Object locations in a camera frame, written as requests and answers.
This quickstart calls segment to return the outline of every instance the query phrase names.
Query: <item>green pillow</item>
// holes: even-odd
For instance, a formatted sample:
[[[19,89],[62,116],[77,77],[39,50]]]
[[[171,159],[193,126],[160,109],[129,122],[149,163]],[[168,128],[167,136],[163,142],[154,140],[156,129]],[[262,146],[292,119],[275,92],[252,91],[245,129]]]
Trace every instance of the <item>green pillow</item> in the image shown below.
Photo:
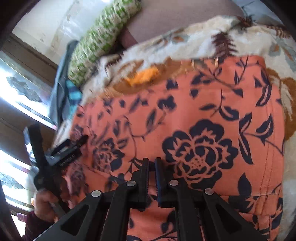
[[[72,54],[68,77],[75,85],[80,86],[84,82],[87,69],[110,51],[123,26],[140,9],[138,0],[114,0],[103,9]]]

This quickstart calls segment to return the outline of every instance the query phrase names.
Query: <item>wall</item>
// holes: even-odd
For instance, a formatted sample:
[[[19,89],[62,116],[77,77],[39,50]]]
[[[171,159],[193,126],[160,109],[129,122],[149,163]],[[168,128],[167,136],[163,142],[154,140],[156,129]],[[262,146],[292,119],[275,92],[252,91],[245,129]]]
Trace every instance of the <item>wall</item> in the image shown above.
[[[41,0],[13,33],[59,64],[72,39],[80,39],[110,0]]]

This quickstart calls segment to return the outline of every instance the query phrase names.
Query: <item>silver screw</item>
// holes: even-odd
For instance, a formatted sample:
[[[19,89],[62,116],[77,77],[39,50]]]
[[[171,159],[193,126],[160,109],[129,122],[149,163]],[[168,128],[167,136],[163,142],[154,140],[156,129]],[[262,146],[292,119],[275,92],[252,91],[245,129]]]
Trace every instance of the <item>silver screw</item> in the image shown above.
[[[136,185],[136,182],[135,182],[135,181],[128,181],[128,182],[126,183],[126,185],[129,186],[129,187],[133,187],[133,186]]]
[[[179,184],[179,182],[177,180],[170,180],[169,184],[171,186],[177,186]]]
[[[93,197],[99,197],[101,194],[102,194],[102,193],[101,193],[101,191],[99,191],[99,190],[95,190],[95,191],[93,191],[93,192],[91,193],[91,195],[92,195]]]
[[[213,195],[214,194],[214,191],[211,188],[207,188],[207,189],[205,189],[205,194],[207,194],[207,195]]]

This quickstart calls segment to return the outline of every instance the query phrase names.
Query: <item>gray cloth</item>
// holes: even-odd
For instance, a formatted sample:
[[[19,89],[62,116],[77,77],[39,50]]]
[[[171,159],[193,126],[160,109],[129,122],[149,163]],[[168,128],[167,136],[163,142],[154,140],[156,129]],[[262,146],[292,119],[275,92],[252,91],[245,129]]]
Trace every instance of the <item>gray cloth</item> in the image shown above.
[[[63,55],[55,78],[54,88],[50,96],[49,118],[59,127],[71,113],[66,80],[68,80],[68,66],[72,53],[78,41],[71,41]]]

